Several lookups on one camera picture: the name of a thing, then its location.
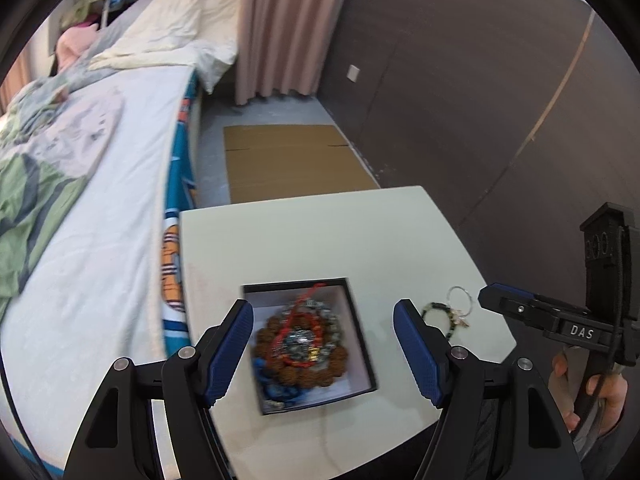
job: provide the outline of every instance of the white bed sheet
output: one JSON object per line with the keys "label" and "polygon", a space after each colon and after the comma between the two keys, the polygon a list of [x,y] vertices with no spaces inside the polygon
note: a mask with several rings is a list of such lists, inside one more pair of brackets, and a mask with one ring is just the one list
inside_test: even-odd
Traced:
{"label": "white bed sheet", "polygon": [[[125,99],[122,118],[0,327],[18,414],[40,457],[57,468],[64,469],[109,366],[121,356],[137,364],[164,359],[159,259],[166,176],[191,73],[185,66],[125,70],[71,97],[115,86]],[[2,423],[23,443],[1,397]],[[161,403],[154,413],[165,475],[178,478]]]}

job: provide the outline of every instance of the wall socket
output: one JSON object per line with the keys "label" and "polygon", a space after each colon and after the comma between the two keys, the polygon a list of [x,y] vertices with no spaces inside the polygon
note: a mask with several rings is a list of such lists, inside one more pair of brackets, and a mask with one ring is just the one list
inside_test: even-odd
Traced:
{"label": "wall socket", "polygon": [[357,66],[349,65],[349,69],[347,70],[347,79],[355,83],[359,73],[360,69]]}

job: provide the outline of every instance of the gray floor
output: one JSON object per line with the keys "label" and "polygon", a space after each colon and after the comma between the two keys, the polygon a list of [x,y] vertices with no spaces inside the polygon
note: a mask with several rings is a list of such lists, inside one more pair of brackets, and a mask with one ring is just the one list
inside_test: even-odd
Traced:
{"label": "gray floor", "polygon": [[230,203],[226,178],[225,126],[239,124],[333,124],[332,118],[315,97],[273,96],[252,99],[235,106],[205,95],[202,102],[200,142],[196,161],[198,206]]}

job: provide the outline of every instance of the keychain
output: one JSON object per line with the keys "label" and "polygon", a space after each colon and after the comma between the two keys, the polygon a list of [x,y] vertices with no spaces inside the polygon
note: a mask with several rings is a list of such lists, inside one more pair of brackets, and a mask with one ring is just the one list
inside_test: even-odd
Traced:
{"label": "keychain", "polygon": [[[456,290],[462,290],[466,294],[469,299],[469,310],[466,314],[463,314],[461,310],[457,310],[451,307],[451,293]],[[453,333],[456,331],[456,328],[459,326],[468,327],[469,323],[466,321],[466,318],[471,314],[471,311],[474,309],[474,300],[464,288],[461,286],[455,285],[452,286],[447,292],[447,303],[429,303],[422,310],[422,320],[426,316],[427,312],[430,310],[442,310],[447,313],[447,317],[449,317],[449,331],[446,334],[447,341],[451,339]]]}

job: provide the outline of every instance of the cable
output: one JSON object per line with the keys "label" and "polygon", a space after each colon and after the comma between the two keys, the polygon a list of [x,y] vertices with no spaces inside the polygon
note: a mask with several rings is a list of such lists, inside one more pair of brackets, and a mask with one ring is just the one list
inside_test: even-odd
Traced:
{"label": "cable", "polygon": [[41,478],[44,478],[45,480],[53,480],[53,477],[51,476],[51,474],[49,473],[47,468],[44,467],[44,464],[42,463],[42,460],[40,459],[40,456],[38,455],[38,453],[36,452],[35,448],[33,447],[33,444],[31,443],[31,440],[29,439],[29,436],[27,435],[27,432],[24,430],[24,426],[22,425],[22,421],[20,420],[20,417],[18,416],[18,411],[15,409],[14,398],[11,395],[11,390],[9,389],[9,381],[6,378],[6,371],[4,370],[4,361],[2,360],[2,351],[1,350],[0,350],[0,380],[2,381],[2,389],[4,390],[4,394],[6,396],[6,400],[9,403],[9,409],[11,410],[11,414],[14,417],[14,421],[16,423],[16,426],[18,426],[18,430],[20,431],[20,434],[22,435],[22,438],[24,439],[25,443],[27,444],[27,448],[29,448],[29,451],[31,452],[31,455],[33,456],[33,459],[35,460],[36,464],[38,465],[38,467],[40,469]]}
{"label": "cable", "polygon": [[575,430],[572,431],[571,433],[571,439],[575,440],[578,437],[578,434],[580,433],[580,430],[582,429],[582,427],[585,425],[587,419],[589,418],[589,414],[591,413],[591,410],[593,410],[593,407],[596,405],[596,402],[598,402],[598,396],[600,395],[600,391],[602,390],[602,387],[604,386],[604,381],[606,380],[607,377],[609,377],[613,371],[613,367],[615,364],[615,357],[616,357],[616,352],[618,351],[618,346],[620,344],[620,339],[618,338],[618,333],[620,332],[620,326],[622,325],[622,293],[623,293],[623,278],[624,276],[622,275],[622,237],[624,234],[624,229],[622,227],[618,227],[618,246],[617,246],[617,250],[618,250],[618,300],[616,301],[616,317],[614,320],[614,324],[613,324],[613,332],[612,332],[612,341],[611,341],[611,345],[609,346],[609,352],[607,353],[607,367],[606,367],[606,372],[603,374],[600,374],[600,377],[598,378],[598,383],[596,384],[596,388],[593,391],[593,394],[591,395],[591,400],[589,401],[589,409],[586,410],[586,414],[583,416],[583,418],[580,419],[580,422],[578,423],[578,425],[576,426]]}

